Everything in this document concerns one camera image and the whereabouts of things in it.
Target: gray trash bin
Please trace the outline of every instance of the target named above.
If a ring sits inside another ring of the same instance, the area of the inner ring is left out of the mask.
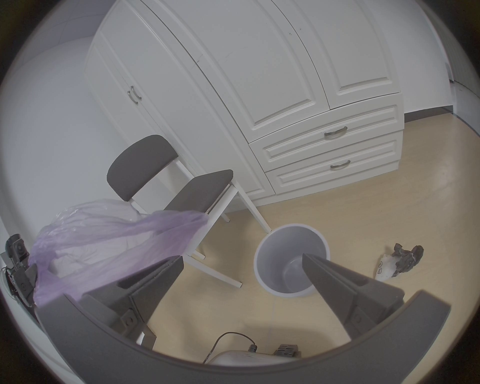
[[[253,262],[260,285],[281,297],[307,296],[315,292],[302,269],[304,253],[330,260],[325,238],[312,227],[287,224],[270,232],[258,246]]]

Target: beige floor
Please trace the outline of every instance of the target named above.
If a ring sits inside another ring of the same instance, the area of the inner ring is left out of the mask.
[[[480,138],[452,115],[405,125],[398,171],[260,208],[272,228],[303,223],[326,238],[331,260],[373,277],[378,259],[396,242],[425,249],[410,272],[389,280],[405,300],[425,289],[452,304],[432,348],[405,383],[416,383],[448,351],[480,296]],[[226,331],[254,339],[259,352],[298,344],[304,357],[338,347],[349,337],[322,297],[275,297],[258,284],[253,256],[265,236],[248,211],[218,221],[201,245],[205,264],[243,282],[240,289],[198,270],[184,271],[161,301],[149,326],[154,350],[201,362]],[[215,353],[245,350],[228,335]]]

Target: chair leg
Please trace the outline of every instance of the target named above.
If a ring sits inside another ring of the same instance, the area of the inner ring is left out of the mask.
[[[195,260],[189,255],[183,255],[183,261],[187,264],[190,264],[192,267],[200,269],[202,272],[205,272],[210,276],[216,277],[219,280],[225,281],[226,283],[233,285],[234,287],[240,288],[242,286],[241,282],[234,280],[231,277],[225,276],[224,274],[217,272],[215,269],[207,267],[205,264],[202,264],[201,262]]]
[[[222,213],[222,219],[224,219],[227,223],[230,222],[230,219],[228,218],[228,216],[224,213]]]
[[[238,184],[238,182],[234,179],[232,180],[232,184],[235,188],[237,188],[240,198],[243,200],[245,205],[247,206],[248,210],[252,213],[253,217],[257,219],[260,223],[262,228],[266,233],[272,232],[272,229],[269,227],[263,216],[258,212],[257,207],[252,203],[248,195],[245,193],[243,188]]]
[[[201,260],[205,260],[205,255],[201,254],[200,252],[198,251],[193,251],[192,252],[193,255],[197,256],[199,259]]]

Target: drawer handle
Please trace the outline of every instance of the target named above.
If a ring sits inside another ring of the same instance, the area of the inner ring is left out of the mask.
[[[127,92],[128,93],[128,97],[135,103],[135,104],[138,104],[138,101],[135,101],[132,97],[132,94],[130,93],[130,91]]]
[[[135,96],[137,96],[137,99],[142,100],[142,97],[141,97],[141,96],[138,96],[138,93],[136,93],[135,88],[133,87],[133,85],[130,85],[130,89],[132,90],[133,94],[134,94]]]
[[[340,128],[336,131],[333,131],[333,132],[325,132],[324,135],[325,135],[325,137],[329,137],[329,136],[344,134],[347,131],[347,129],[348,129],[348,127],[345,126],[345,127]]]
[[[340,164],[340,165],[331,165],[330,168],[331,169],[338,169],[338,168],[341,168],[341,167],[346,167],[350,163],[351,163],[351,161],[347,160],[345,163]]]

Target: cabinet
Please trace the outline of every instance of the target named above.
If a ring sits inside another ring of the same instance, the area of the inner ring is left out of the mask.
[[[361,0],[118,0],[85,77],[128,144],[161,134],[257,205],[400,160],[403,99]]]

